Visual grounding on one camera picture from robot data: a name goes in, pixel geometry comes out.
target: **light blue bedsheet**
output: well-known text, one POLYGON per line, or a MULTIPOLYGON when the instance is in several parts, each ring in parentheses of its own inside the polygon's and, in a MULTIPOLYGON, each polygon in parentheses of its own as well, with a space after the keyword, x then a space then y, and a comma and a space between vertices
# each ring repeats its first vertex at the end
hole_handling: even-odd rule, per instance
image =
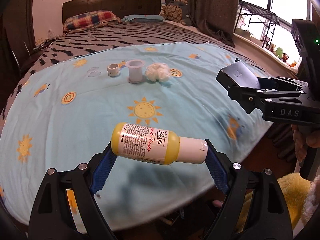
MULTIPOLYGON (((33 74, 17 95, 0 138, 0 186, 11 215, 27 224, 45 172, 88 162, 105 149, 118 122, 208 138, 232 162, 244 160, 271 123, 257 109, 247 115, 215 80, 235 58, 212 44, 140 45, 79 57, 33 74), (142 59, 146 66, 163 62, 182 76, 166 83, 131 84, 124 66, 131 59, 142 59), (123 65, 114 78, 107 73, 111 63, 123 65), (135 112, 141 102, 152 110, 135 112)), ((246 65, 256 75, 268 76, 246 65)), ((95 198, 115 230, 154 219, 211 186, 204 163, 161 166, 119 157, 95 198)), ((80 228, 76 206, 72 210, 80 228)))

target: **bedspread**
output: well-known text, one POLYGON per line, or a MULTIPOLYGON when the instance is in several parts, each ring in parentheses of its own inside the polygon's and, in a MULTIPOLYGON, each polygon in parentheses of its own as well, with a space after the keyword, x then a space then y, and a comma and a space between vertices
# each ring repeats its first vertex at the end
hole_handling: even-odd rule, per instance
POLYGON ((233 52, 234 55, 245 58, 252 65, 257 66, 250 59, 237 53, 232 47, 229 47, 214 38, 210 38, 204 34, 194 33, 193 31, 168 23, 122 23, 115 26, 107 26, 95 30, 69 34, 66 37, 60 37, 44 51, 42 56, 20 80, 19 84, 8 98, 7 104, 4 106, 0 115, 0 135, 7 113, 17 94, 21 91, 22 86, 31 75, 44 68, 74 57, 111 48, 163 42, 205 43, 208 41, 233 52))
MULTIPOLYGON (((213 44, 129 46, 61 62, 32 75, 17 95, 0 138, 0 186, 10 214, 27 224, 47 169, 67 171, 88 162, 104 150, 118 122, 208 138, 232 162, 244 160, 271 123, 258 109, 247 115, 215 80, 237 56, 213 44), (166 63, 172 77, 165 83, 128 83, 124 64, 137 58, 146 65, 166 63), (114 78, 107 73, 111 63, 122 66, 114 78)), ((267 76, 241 59, 257 76, 267 76)), ((119 157, 95 199, 116 230, 167 213, 213 185, 204 163, 163 166, 119 157)), ((69 194, 77 227, 84 231, 69 194)))

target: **small white cup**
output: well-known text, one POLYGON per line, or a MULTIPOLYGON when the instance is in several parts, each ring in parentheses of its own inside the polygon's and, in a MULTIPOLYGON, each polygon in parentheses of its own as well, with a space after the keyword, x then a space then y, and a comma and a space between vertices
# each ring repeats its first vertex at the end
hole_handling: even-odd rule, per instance
POLYGON ((120 74, 119 64, 114 63, 108 66, 108 75, 110 77, 116 77, 119 74, 120 74))
POLYGON ((140 83, 143 81, 142 67, 144 64, 145 62, 141 59, 132 59, 125 63, 129 69, 128 82, 140 83))

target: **white bottle cap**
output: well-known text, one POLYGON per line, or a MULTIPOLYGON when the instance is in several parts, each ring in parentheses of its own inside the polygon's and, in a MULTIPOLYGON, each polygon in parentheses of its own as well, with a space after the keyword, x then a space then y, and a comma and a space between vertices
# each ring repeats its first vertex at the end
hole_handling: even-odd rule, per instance
POLYGON ((176 162, 203 163, 208 153, 208 145, 202 139, 180 137, 180 149, 176 162))

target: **metal rack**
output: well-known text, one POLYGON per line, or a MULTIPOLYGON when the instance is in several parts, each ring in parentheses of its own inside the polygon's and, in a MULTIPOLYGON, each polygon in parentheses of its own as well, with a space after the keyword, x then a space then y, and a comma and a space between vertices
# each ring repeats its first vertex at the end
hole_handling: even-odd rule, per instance
POLYGON ((242 0, 239 0, 239 5, 240 5, 240 12, 238 14, 238 19, 237 19, 237 23, 236 23, 234 32, 236 31, 236 27, 238 25, 240 16, 250 15, 250 20, 249 20, 249 24, 248 24, 247 29, 249 28, 250 23, 262 23, 265 26, 265 28, 267 29, 267 33, 266 33, 266 35, 264 35, 262 47, 264 47, 264 45, 266 44, 266 39, 267 39, 268 33, 270 31, 272 33, 272 36, 270 39, 270 44, 269 44, 269 48, 270 48, 272 38, 275 33, 276 25, 280 25, 277 15, 275 13, 265 9, 265 8, 262 8, 260 6, 257 6, 257 5, 254 5, 252 3, 248 3, 248 2, 245 2, 242 0), (252 15, 258 16, 258 19, 260 20, 260 22, 252 22, 251 21, 252 15))

